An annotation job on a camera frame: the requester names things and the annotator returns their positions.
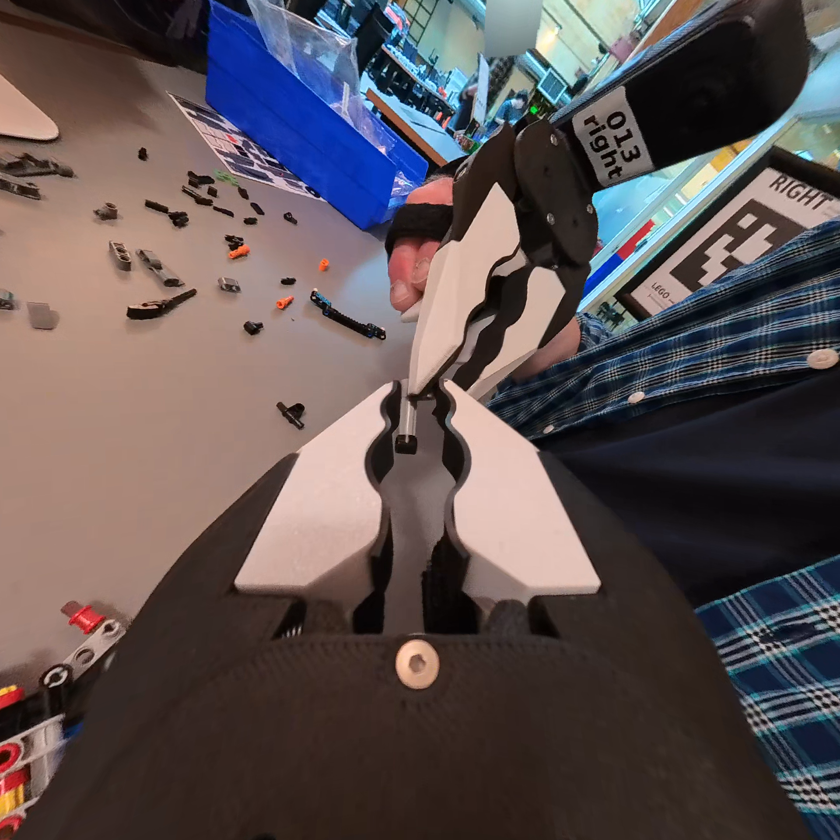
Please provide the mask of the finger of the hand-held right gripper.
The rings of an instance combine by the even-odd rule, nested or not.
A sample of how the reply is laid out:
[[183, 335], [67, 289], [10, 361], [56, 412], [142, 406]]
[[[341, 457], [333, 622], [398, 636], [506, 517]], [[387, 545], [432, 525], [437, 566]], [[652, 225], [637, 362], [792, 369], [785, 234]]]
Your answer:
[[490, 280], [490, 297], [467, 331], [453, 380], [475, 399], [528, 361], [561, 331], [577, 303], [564, 302], [558, 273], [525, 266]]
[[448, 241], [432, 260], [413, 340], [409, 397], [424, 396], [459, 356], [493, 271], [519, 246], [515, 206], [494, 183], [462, 237]]

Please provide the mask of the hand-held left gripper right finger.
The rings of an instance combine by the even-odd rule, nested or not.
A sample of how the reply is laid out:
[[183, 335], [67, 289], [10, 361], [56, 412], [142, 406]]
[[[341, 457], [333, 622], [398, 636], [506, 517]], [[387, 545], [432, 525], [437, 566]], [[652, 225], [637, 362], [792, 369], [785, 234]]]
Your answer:
[[454, 481], [423, 573], [431, 634], [472, 634], [502, 602], [594, 595], [602, 581], [540, 452], [453, 381], [436, 394]]

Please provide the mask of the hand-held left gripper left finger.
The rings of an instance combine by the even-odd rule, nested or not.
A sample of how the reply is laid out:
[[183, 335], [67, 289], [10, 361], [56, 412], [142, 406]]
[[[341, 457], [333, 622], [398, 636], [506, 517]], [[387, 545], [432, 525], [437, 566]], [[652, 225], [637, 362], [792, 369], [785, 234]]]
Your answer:
[[288, 458], [290, 471], [234, 587], [337, 606], [357, 634], [381, 634], [392, 578], [391, 510], [399, 381], [384, 384]]

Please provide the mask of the grey lego axle assembly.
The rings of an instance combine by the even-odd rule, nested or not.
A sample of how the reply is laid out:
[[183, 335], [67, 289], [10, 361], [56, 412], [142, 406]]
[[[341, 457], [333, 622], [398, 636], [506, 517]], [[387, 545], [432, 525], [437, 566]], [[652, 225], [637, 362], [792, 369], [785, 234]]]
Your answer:
[[418, 449], [427, 445], [436, 427], [435, 407], [434, 392], [425, 391], [420, 395], [411, 395], [403, 390], [394, 436], [396, 455], [416, 455]]

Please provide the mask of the person's right forearm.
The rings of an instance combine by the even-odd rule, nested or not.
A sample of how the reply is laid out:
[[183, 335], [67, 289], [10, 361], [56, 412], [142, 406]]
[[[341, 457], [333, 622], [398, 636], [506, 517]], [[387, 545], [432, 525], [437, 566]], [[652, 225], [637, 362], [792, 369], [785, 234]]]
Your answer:
[[838, 367], [839, 225], [834, 219], [684, 302], [499, 396], [630, 402]]

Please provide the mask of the dark grey lego link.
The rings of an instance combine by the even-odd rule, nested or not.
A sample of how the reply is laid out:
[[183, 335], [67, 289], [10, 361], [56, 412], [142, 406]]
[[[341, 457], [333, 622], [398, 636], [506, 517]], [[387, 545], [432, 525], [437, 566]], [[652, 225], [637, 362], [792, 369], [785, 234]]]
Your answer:
[[138, 248], [135, 251], [136, 256], [140, 259], [142, 265], [147, 268], [154, 277], [162, 284], [163, 287], [176, 288], [183, 287], [184, 281], [175, 273], [170, 271], [153, 251], [143, 248]]

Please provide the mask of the black lego rack beam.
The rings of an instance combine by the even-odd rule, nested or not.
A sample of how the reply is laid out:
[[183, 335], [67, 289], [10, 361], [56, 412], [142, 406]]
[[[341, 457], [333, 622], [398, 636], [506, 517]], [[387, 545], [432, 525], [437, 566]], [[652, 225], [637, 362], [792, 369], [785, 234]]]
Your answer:
[[316, 288], [312, 289], [310, 301], [320, 310], [324, 318], [336, 322], [346, 329], [369, 340], [386, 340], [386, 332], [371, 322], [362, 323], [336, 309], [331, 301]]

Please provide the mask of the long black lego lever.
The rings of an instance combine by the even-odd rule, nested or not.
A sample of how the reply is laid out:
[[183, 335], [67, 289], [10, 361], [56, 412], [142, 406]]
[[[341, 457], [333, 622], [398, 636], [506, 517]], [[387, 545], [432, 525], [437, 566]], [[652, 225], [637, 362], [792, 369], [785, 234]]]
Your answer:
[[197, 289], [193, 288], [173, 297], [129, 306], [126, 310], [126, 318], [130, 321], [149, 321], [162, 318], [183, 303], [193, 299], [196, 294]]

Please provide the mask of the partly built lego model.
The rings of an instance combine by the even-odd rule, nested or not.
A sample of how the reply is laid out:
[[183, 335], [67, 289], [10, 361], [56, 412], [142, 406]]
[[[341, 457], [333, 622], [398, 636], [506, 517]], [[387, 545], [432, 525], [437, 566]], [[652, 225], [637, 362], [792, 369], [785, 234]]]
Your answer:
[[14, 838], [42, 798], [65, 748], [81, 726], [82, 706], [110, 665], [126, 626], [92, 605], [68, 602], [68, 624], [83, 635], [79, 646], [49, 666], [33, 692], [1, 690], [1, 838]]

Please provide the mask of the person's right hand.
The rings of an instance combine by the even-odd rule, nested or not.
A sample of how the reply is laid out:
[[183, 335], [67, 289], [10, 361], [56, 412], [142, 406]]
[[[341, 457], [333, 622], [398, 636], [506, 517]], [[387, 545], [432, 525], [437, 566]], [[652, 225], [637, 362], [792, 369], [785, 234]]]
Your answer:
[[385, 237], [392, 307], [407, 312], [424, 296], [432, 258], [453, 222], [451, 175], [436, 174], [407, 198]]

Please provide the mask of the wooden table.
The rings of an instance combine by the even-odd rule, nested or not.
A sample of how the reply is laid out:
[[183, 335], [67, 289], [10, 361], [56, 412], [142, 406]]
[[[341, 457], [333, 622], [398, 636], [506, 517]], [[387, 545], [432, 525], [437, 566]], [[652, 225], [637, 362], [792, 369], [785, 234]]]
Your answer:
[[466, 155], [454, 137], [432, 117], [379, 92], [376, 87], [369, 87], [364, 96], [380, 119], [425, 159], [429, 171]]

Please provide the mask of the blue plastic bin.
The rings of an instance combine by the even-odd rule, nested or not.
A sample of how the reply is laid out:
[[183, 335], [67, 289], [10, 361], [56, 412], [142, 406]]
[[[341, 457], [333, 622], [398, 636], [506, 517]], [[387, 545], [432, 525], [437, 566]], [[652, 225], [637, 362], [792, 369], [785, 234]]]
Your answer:
[[326, 102], [270, 54], [251, 17], [210, 2], [205, 100], [306, 187], [366, 229], [389, 219], [427, 162], [362, 103], [368, 139], [343, 116], [343, 88]]

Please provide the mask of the cluster of small black pieces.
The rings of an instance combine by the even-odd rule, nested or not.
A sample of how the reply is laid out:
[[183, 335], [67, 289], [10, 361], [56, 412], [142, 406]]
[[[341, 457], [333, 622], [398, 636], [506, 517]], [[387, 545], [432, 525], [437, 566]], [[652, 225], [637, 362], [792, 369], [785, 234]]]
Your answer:
[[[247, 170], [244, 172], [240, 172], [241, 175], [264, 175], [265, 173], [258, 170]], [[261, 178], [255, 179], [256, 182], [265, 183], [277, 188], [283, 188], [289, 185], [283, 178], [275, 178], [274, 172], [269, 171], [269, 178], [268, 180], [263, 180]], [[212, 207], [213, 210], [216, 212], [221, 213], [222, 215], [233, 217], [235, 214], [233, 211], [228, 210], [225, 207], [216, 205], [215, 202], [218, 198], [218, 191], [217, 187], [215, 186], [216, 181], [227, 183], [233, 186], [240, 197], [245, 200], [251, 209], [256, 213], [256, 216], [252, 217], [243, 217], [243, 223], [248, 226], [256, 225], [259, 221], [259, 217], [265, 215], [265, 211], [262, 209], [260, 205], [255, 202], [252, 202], [249, 199], [249, 193], [235, 180], [235, 176], [229, 173], [225, 173], [222, 171], [216, 171], [216, 175], [199, 175], [194, 171], [187, 171], [186, 173], [187, 185], [182, 186], [182, 192], [189, 197], [192, 198], [196, 205], [200, 206], [208, 206]], [[299, 222], [294, 217], [292, 212], [286, 212], [283, 215], [284, 220], [294, 226], [298, 226]]]

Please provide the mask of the printed sticker sheet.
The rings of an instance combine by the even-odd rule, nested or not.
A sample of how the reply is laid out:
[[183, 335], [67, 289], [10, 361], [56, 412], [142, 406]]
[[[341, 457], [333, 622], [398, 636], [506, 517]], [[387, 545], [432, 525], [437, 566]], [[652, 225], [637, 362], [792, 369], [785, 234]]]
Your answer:
[[316, 190], [291, 173], [215, 109], [172, 92], [167, 94], [221, 161], [230, 178], [263, 183], [324, 203]]

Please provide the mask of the clear plastic bag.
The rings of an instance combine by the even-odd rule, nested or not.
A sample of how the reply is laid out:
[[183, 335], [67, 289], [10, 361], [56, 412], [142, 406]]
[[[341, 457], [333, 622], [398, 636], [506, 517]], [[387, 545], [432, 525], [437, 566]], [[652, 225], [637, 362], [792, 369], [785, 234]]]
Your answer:
[[424, 179], [418, 155], [361, 94], [356, 41], [294, 14], [282, 2], [248, 2], [257, 27], [242, 70], [259, 102], [252, 135], [323, 196], [328, 168], [404, 204]]

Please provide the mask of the white flat stand base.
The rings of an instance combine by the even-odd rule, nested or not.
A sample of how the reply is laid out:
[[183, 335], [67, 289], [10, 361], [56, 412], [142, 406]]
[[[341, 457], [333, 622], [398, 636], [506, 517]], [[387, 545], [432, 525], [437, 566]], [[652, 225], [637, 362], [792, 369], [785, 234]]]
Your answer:
[[1, 136], [48, 143], [58, 140], [56, 122], [1, 76]]

